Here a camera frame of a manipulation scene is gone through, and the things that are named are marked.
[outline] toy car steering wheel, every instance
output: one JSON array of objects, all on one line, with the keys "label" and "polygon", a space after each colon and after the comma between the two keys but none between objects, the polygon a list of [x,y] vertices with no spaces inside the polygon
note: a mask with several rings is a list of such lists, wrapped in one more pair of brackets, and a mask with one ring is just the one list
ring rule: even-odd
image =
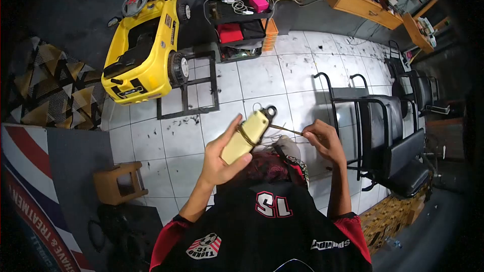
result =
[{"label": "toy car steering wheel", "polygon": [[148,0],[125,0],[121,7],[124,17],[132,17],[141,12]]}]

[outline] hair clipper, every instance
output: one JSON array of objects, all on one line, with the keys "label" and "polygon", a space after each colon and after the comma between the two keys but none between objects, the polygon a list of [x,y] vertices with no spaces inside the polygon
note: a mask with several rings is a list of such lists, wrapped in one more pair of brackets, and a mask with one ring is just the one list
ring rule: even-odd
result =
[{"label": "hair clipper", "polygon": [[230,165],[242,155],[249,153],[260,141],[276,113],[277,109],[274,106],[267,106],[267,108],[254,111],[239,126],[227,146],[222,150],[220,156],[222,160]]}]

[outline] black barber chair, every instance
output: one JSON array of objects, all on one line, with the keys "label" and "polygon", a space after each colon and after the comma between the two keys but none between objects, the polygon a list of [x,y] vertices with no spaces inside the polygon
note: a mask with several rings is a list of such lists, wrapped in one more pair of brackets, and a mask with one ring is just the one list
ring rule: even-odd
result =
[{"label": "black barber chair", "polygon": [[397,195],[409,198],[417,194],[429,179],[429,167],[418,160],[424,151],[424,130],[417,127],[417,114],[414,103],[414,133],[403,138],[403,120],[400,99],[387,95],[368,94],[365,78],[356,74],[365,83],[365,88],[332,88],[328,82],[330,101],[334,114],[335,128],[339,135],[336,118],[336,102],[354,102],[357,127],[357,157],[349,160],[348,165],[357,163],[357,177],[369,178],[372,184],[362,191],[371,190],[381,184]]},{"label": "black barber chair", "polygon": [[[444,104],[439,100],[439,85],[437,83],[437,79],[434,77],[427,77],[425,75],[419,75],[417,71],[411,70],[406,72],[402,61],[401,61],[401,53],[398,44],[393,41],[388,41],[388,46],[390,48],[389,57],[385,57],[385,64],[388,66],[390,70],[390,75],[392,78],[398,80],[400,77],[409,77],[410,85],[412,87],[413,93],[411,94],[404,94],[403,86],[400,82],[395,81],[395,84],[399,84],[396,88],[399,91],[396,95],[401,100],[410,100],[417,103],[417,108],[420,113],[420,116],[424,116],[429,112],[441,113],[441,114],[448,114],[450,111],[450,106]],[[435,88],[437,92],[437,98],[435,99],[433,94],[433,88]],[[407,110],[403,107],[403,118],[407,115]]]},{"label": "black barber chair", "polygon": [[403,76],[410,78],[410,85],[413,90],[413,93],[407,94],[405,99],[417,103],[420,116],[424,116],[429,112],[440,114],[448,114],[450,112],[450,106],[439,99],[439,84],[436,78],[421,76],[416,70],[411,70]]}]

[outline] person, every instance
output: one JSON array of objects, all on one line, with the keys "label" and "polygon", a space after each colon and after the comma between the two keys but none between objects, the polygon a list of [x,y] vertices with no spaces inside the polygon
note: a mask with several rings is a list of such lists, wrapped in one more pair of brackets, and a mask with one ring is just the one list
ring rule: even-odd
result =
[{"label": "person", "polygon": [[[327,216],[308,192],[307,168],[291,139],[221,158],[241,121],[207,144],[187,203],[160,232],[150,271],[371,271],[360,218],[351,212],[346,157],[334,127],[321,120],[302,131],[333,164]],[[217,187],[215,204],[206,210]]]}]

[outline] orange container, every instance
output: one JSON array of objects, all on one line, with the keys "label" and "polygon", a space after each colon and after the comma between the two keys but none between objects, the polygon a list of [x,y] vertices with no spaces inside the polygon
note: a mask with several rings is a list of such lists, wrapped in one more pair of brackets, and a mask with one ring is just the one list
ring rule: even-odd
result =
[{"label": "orange container", "polygon": [[264,42],[275,42],[276,39],[277,39],[277,36],[276,37],[265,37]]},{"label": "orange container", "polygon": [[[266,20],[261,19],[262,21],[262,26],[265,28],[266,27]],[[277,39],[277,35],[279,34],[279,31],[277,30],[277,27],[275,26],[274,19],[269,20],[269,26],[267,27],[266,31],[266,37],[264,38],[264,43],[262,45],[262,51],[272,51],[274,49],[275,41]]]},{"label": "orange container", "polygon": [[[266,20],[261,19],[261,21],[262,21],[262,26],[264,28],[266,28]],[[277,27],[275,26],[274,19],[271,18],[269,20],[269,26],[267,27],[266,38],[267,37],[276,37],[278,34],[279,34],[279,31],[277,30]]]}]

